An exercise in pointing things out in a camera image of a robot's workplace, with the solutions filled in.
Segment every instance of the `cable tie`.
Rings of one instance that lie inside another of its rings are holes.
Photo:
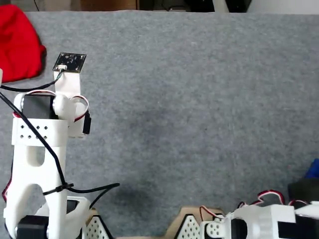
[[[73,187],[73,186],[74,186],[73,183],[70,183],[70,184],[67,184],[67,183],[66,183],[66,184],[62,184],[62,185],[56,187],[56,188],[53,189],[53,190],[44,192],[43,195],[46,196],[46,195],[49,195],[49,194],[51,194],[51,193],[59,193],[59,192],[63,191],[64,189],[68,189],[68,188],[71,188],[71,187]]]

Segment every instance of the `black cable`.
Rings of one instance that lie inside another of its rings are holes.
[[[90,205],[90,209],[94,206],[94,204],[96,204],[96,202],[97,202],[104,194],[106,194],[106,193],[107,193],[108,191],[110,191],[111,189],[118,187],[119,185],[120,185],[119,183],[110,184],[110,185],[109,185],[110,188],[105,189],[102,193],[100,193],[100,194],[94,199],[94,201],[93,201],[93,202],[91,203],[91,205]]]
[[[35,88],[24,88],[24,89],[20,89],[20,88],[14,88],[14,87],[9,87],[9,86],[4,86],[1,85],[0,88],[7,90],[7,91],[14,91],[14,92],[29,92],[29,91],[36,91],[36,90],[43,90],[46,89],[52,85],[54,85],[62,76],[62,72],[64,70],[60,70],[59,74],[57,75],[56,79],[54,81],[51,81],[50,83],[44,84],[42,86],[38,86]]]
[[[65,181],[58,156],[55,154],[55,152],[50,147],[50,145],[45,141],[45,139],[42,137],[42,135],[31,124],[31,122],[28,120],[28,118],[2,92],[0,92],[0,99],[2,99],[17,115],[19,115],[21,117],[21,119],[25,122],[25,124],[30,128],[30,130],[35,134],[35,136],[38,137],[38,139],[44,145],[44,147],[49,151],[49,153],[52,155],[52,157],[55,161],[55,165],[56,165],[56,168],[57,168],[57,171],[59,173],[60,180],[61,180],[61,186],[58,186],[51,191],[44,192],[43,193],[44,195],[48,195],[48,194],[54,193],[54,192],[61,192],[64,189],[67,189],[70,192],[74,192],[74,193],[92,193],[92,192],[97,192],[97,191],[101,191],[101,190],[110,190],[110,189],[120,185],[120,184],[111,184],[111,185],[106,185],[106,186],[92,188],[92,189],[86,189],[86,190],[79,190],[79,189],[71,188],[74,185],[68,184]]]
[[[34,5],[35,5],[36,9],[37,9],[38,11],[40,11],[39,8],[38,8],[38,4],[36,4],[36,1],[35,1],[35,0],[33,0],[33,1],[34,1]]]

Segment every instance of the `blue object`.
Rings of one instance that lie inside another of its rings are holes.
[[[314,159],[305,178],[319,178],[319,158]]]

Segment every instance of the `gray felt mat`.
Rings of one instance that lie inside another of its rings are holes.
[[[286,192],[318,156],[319,16],[27,15],[46,69],[12,85],[51,81],[59,52],[88,54],[92,131],[69,141],[66,178],[77,188],[122,184],[96,205],[114,236],[162,235],[183,205],[228,211],[265,189]],[[12,115],[4,103],[0,111],[4,187]],[[27,211],[42,200],[33,195]]]

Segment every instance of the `circuit board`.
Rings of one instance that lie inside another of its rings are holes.
[[[66,72],[80,73],[85,58],[86,54],[61,52],[53,66],[53,71],[59,71],[58,65],[65,65]]]

